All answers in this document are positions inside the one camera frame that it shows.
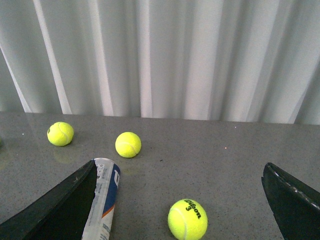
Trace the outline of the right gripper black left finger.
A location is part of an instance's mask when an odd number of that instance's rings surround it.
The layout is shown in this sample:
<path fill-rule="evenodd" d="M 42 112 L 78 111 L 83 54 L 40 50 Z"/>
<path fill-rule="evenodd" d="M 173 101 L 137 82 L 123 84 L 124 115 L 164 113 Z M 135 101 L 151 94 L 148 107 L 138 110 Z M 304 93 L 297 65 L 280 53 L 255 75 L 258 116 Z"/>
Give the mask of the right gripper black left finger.
<path fill-rule="evenodd" d="M 80 240 L 97 183 L 97 167 L 88 161 L 61 183 L 1 223 L 2 240 Z"/>

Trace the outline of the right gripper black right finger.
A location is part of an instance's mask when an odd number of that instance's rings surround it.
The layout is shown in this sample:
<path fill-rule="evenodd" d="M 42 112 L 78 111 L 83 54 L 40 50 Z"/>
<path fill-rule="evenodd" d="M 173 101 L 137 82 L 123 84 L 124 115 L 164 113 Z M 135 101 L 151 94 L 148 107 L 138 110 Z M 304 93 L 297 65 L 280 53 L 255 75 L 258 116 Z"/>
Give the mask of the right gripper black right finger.
<path fill-rule="evenodd" d="M 261 178 L 275 221 L 285 240 L 320 238 L 320 193 L 269 162 Z"/>

